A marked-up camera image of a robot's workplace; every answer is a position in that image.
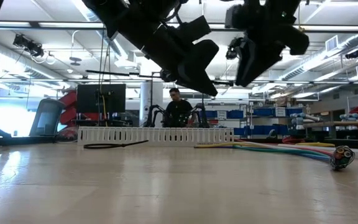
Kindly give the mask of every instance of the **black robotic manipulator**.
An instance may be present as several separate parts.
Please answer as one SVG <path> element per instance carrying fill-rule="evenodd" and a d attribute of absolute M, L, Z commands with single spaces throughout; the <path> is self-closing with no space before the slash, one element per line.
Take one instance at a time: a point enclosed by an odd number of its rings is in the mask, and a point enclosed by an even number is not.
<path fill-rule="evenodd" d="M 287 46 L 290 54 L 304 54 L 309 38 L 293 27 L 293 16 L 301 0 L 244 0 L 226 12 L 225 28 L 238 29 L 244 36 L 228 44 L 227 59 L 239 58 L 236 85 L 247 86 L 261 73 L 282 59 Z M 216 96 L 205 72 L 219 47 L 212 40 L 201 40 L 211 32 L 204 16 L 182 22 L 178 11 L 188 0 L 83 0 L 104 23 L 109 38 L 117 33 L 158 64 L 165 82 Z M 167 22 L 177 17 L 178 27 Z"/>

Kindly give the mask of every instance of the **ceiling beam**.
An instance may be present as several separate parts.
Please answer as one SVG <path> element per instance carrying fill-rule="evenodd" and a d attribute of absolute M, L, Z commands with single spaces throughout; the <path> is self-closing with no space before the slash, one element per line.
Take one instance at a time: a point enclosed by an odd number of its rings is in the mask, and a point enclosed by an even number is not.
<path fill-rule="evenodd" d="M 242 32 L 238 29 L 224 28 L 223 23 L 209 23 L 213 32 Z M 305 33 L 358 34 L 358 25 L 334 24 L 294 24 Z M 63 22 L 63 21 L 0 21 L 0 30 L 103 30 L 101 22 Z"/>

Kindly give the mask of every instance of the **computer monitor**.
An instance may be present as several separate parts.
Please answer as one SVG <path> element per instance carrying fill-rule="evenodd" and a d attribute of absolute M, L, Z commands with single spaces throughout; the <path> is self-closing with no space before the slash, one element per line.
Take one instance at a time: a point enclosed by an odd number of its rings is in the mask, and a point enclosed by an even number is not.
<path fill-rule="evenodd" d="M 77 113 L 103 113 L 104 96 L 107 113 L 125 112 L 125 84 L 78 85 Z"/>

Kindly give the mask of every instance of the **wooden table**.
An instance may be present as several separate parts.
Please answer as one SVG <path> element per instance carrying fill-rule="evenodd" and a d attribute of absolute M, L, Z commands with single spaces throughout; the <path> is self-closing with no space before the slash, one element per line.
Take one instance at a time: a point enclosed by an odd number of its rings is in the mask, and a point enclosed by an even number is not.
<path fill-rule="evenodd" d="M 0 223 L 357 223 L 358 159 L 192 147 L 0 147 Z"/>

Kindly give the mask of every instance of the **cable bundle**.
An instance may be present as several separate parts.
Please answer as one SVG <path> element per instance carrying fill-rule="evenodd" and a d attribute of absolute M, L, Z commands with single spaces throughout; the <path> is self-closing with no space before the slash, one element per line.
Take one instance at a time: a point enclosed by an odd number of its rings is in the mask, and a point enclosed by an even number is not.
<path fill-rule="evenodd" d="M 228 142 L 220 144 L 199 144 L 195 148 L 234 148 L 255 152 L 279 152 L 304 156 L 329 163 L 332 169 L 339 170 L 348 166 L 355 158 L 355 153 L 347 146 L 338 146 L 333 153 L 318 149 L 285 148 L 256 142 Z"/>

